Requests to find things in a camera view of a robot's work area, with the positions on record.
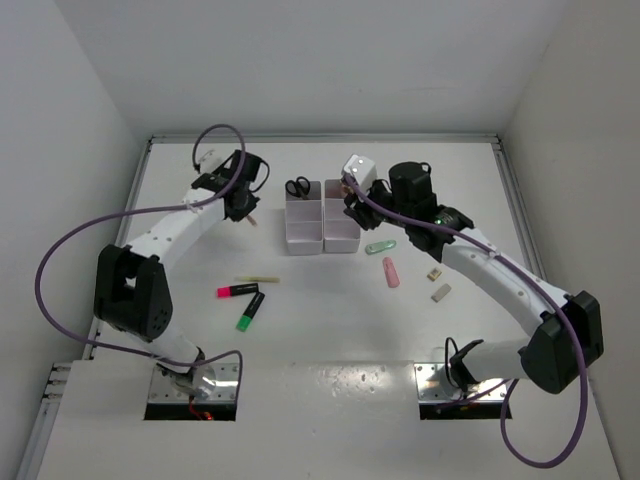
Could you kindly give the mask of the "black handled scissors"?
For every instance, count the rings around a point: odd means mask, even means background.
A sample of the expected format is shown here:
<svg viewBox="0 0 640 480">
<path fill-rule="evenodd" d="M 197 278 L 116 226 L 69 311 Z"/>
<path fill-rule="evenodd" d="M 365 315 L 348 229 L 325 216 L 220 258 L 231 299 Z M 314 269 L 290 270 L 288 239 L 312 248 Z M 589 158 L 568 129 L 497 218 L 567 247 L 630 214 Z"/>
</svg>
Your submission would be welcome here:
<svg viewBox="0 0 640 480">
<path fill-rule="evenodd" d="M 311 183 L 304 176 L 298 176 L 295 179 L 287 180 L 285 183 L 285 191 L 295 198 L 307 200 L 310 190 Z"/>
</svg>

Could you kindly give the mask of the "yellow slim highlighter pen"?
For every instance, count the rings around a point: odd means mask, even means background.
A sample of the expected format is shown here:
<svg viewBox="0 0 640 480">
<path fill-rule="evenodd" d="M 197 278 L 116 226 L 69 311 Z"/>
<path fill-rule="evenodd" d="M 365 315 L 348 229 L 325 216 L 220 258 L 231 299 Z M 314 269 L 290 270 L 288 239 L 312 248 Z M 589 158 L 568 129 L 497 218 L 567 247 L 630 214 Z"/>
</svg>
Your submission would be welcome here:
<svg viewBox="0 0 640 480">
<path fill-rule="evenodd" d="M 236 276 L 234 280 L 246 283 L 280 283 L 281 281 L 280 277 L 259 275 Z"/>
</svg>

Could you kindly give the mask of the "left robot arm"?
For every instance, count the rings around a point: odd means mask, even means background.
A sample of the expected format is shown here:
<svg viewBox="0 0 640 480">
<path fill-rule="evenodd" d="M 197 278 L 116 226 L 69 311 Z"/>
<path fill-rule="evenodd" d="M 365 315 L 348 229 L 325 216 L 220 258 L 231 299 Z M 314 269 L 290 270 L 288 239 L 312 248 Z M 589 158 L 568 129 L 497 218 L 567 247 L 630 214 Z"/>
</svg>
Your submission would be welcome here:
<svg viewBox="0 0 640 480">
<path fill-rule="evenodd" d="M 192 182 L 178 210 L 124 246 L 108 245 L 99 254 L 94 316 L 136 340 L 183 384 L 193 381 L 205 356 L 172 322 L 169 272 L 215 225 L 253 213 L 259 202 L 253 183 L 266 165 L 259 156 L 234 151 Z"/>
</svg>

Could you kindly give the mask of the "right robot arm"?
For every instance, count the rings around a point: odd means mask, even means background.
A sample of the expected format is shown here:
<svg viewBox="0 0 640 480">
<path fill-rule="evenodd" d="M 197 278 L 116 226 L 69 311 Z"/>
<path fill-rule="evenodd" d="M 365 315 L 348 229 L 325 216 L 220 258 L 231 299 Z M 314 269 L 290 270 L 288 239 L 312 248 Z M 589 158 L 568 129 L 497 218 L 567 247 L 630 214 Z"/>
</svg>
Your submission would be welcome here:
<svg viewBox="0 0 640 480">
<path fill-rule="evenodd" d="M 426 162 L 402 162 L 377 177 L 375 163 L 353 155 L 342 168 L 345 214 L 363 230 L 381 223 L 403 229 L 410 243 L 478 286 L 520 325 L 517 341 L 473 340 L 447 362 L 449 381 L 466 392 L 484 380 L 527 379 L 561 393 L 604 351 L 600 305 L 571 295 L 500 253 L 459 210 L 441 204 Z"/>
</svg>

